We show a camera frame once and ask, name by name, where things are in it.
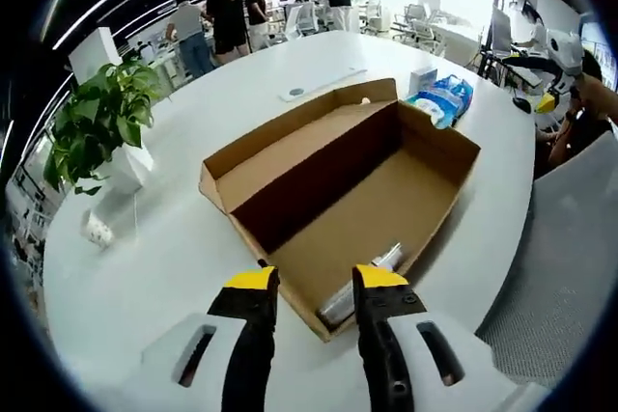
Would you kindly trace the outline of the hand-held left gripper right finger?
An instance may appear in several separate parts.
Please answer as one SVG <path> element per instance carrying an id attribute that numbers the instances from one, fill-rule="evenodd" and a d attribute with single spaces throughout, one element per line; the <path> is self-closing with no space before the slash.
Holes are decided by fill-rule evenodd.
<path id="1" fill-rule="evenodd" d="M 518 384 L 492 349 L 456 320 L 429 312 L 407 279 L 352 270 L 354 314 L 374 411 L 535 411 L 548 389 Z"/>

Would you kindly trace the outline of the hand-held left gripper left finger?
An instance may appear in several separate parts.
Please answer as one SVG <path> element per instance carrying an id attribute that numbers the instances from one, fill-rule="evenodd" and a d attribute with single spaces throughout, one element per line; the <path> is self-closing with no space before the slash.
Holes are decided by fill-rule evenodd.
<path id="1" fill-rule="evenodd" d="M 262 411 L 274 356 L 279 274 L 240 273 L 209 309 L 150 343 L 120 383 L 91 393 L 97 411 Z"/>

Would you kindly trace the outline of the person's right hand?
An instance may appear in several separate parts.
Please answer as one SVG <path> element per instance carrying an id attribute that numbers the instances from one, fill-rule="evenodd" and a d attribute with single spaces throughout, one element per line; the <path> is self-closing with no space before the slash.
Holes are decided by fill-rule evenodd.
<path id="1" fill-rule="evenodd" d="M 617 124 L 618 95 L 606 87 L 602 81 L 586 73 L 575 81 L 581 101 L 601 116 L 606 116 Z"/>

